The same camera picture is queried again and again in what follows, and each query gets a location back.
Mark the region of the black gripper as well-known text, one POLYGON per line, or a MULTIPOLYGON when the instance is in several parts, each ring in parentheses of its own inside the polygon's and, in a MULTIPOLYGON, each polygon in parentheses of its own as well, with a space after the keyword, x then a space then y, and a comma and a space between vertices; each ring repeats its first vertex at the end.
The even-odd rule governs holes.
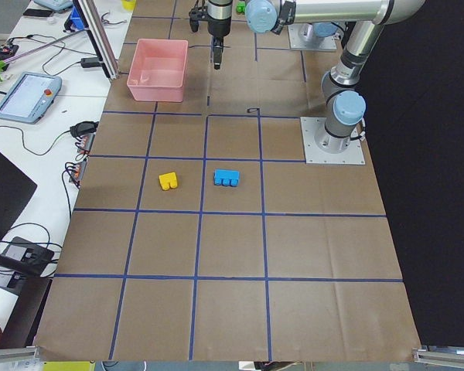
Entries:
POLYGON ((209 0, 206 2, 208 32, 213 36, 213 68, 221 68, 223 56, 223 39, 230 33, 232 1, 209 0))

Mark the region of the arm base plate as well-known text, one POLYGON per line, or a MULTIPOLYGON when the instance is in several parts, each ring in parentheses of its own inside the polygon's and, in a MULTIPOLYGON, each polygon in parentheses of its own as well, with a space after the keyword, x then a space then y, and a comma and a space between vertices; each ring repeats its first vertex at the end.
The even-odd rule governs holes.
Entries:
POLYGON ((288 27, 288 36, 290 49, 301 51, 316 51, 316 52, 335 52, 336 43, 334 35, 326 38, 313 38, 309 41, 304 40, 300 36, 300 31, 304 24, 292 24, 288 27))
POLYGON ((365 165, 361 140, 353 129, 347 138, 326 131, 325 117, 300 117, 305 163, 309 165, 365 165))

